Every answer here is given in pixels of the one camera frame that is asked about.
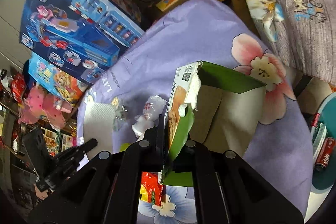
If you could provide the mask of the red orange snack bag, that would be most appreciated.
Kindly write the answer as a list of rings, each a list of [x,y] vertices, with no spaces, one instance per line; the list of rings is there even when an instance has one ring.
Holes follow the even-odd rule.
[[[165,186],[159,183],[156,173],[143,172],[139,199],[151,205],[162,206]]]

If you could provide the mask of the white paper tissue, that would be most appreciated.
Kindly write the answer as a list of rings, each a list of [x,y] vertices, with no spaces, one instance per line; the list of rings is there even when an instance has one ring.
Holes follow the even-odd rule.
[[[84,114],[84,141],[96,139],[97,145],[87,152],[89,160],[101,151],[113,151],[112,132],[115,118],[115,107],[111,104],[87,103]]]

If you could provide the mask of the green white pastry box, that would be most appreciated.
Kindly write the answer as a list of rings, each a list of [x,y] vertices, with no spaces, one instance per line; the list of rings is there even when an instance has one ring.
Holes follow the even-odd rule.
[[[177,68],[166,110],[168,162],[159,182],[192,186],[191,174],[178,174],[172,163],[187,139],[210,151],[244,156],[261,118],[266,84],[243,73],[206,61]]]

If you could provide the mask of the red cola can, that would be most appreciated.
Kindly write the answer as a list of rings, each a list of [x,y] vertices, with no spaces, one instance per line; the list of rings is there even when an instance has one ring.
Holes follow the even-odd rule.
[[[316,170],[321,172],[322,170],[327,168],[334,147],[335,147],[335,139],[332,137],[326,138],[321,148],[321,151],[318,155],[317,161],[315,162]]]

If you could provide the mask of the teal plastic trash basin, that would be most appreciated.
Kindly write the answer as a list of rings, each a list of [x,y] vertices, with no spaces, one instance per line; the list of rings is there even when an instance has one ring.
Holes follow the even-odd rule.
[[[315,162],[326,138],[335,139],[335,93],[324,99],[310,123],[310,133],[313,143],[313,180],[312,192],[322,193],[330,189],[335,183],[335,147],[329,165],[319,172],[315,169]]]

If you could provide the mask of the yellow green round lid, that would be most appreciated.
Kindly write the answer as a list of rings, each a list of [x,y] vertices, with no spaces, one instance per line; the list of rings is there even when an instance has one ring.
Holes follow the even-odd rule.
[[[129,146],[130,146],[130,143],[123,143],[120,146],[120,152],[126,151]]]

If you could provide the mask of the purple floral table cloth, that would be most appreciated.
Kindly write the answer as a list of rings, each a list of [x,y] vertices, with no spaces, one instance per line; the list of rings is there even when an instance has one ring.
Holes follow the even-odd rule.
[[[138,115],[150,96],[169,98],[177,68],[196,61],[234,69],[266,84],[261,122],[243,157],[305,214],[313,149],[286,69],[268,44],[216,0],[187,1],[153,24],[87,90],[78,109],[77,135],[84,134],[88,101],[111,103],[118,97],[131,116]]]

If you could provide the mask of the pink butterfly wings toy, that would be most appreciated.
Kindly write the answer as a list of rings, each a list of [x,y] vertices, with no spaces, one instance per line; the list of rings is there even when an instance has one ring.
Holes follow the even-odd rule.
[[[46,94],[41,86],[34,86],[23,100],[23,107],[19,109],[19,119],[25,124],[35,124],[42,117],[46,117],[51,127],[60,131],[66,125],[63,114],[71,114],[72,109],[69,102],[52,93]]]

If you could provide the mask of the light blue cartoon toy box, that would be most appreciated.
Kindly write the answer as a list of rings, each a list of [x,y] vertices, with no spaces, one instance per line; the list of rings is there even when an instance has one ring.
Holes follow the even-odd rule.
[[[49,63],[35,52],[29,60],[29,74],[53,95],[75,106],[88,85]]]

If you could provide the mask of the green printed flat wrapper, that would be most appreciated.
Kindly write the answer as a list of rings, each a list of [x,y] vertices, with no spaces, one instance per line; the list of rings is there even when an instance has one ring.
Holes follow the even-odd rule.
[[[112,99],[111,105],[114,107],[113,131],[119,131],[127,122],[127,109],[118,97]]]

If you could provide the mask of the blue toy set box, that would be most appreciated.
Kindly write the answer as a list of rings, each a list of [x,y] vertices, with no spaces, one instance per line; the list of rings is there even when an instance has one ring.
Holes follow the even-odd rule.
[[[91,85],[143,36],[141,21],[127,0],[26,0],[20,42]]]

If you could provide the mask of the grey floral sofa cover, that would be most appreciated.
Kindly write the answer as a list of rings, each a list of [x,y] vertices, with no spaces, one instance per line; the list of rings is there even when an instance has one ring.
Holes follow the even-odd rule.
[[[246,0],[256,28],[288,67],[335,84],[335,0]]]

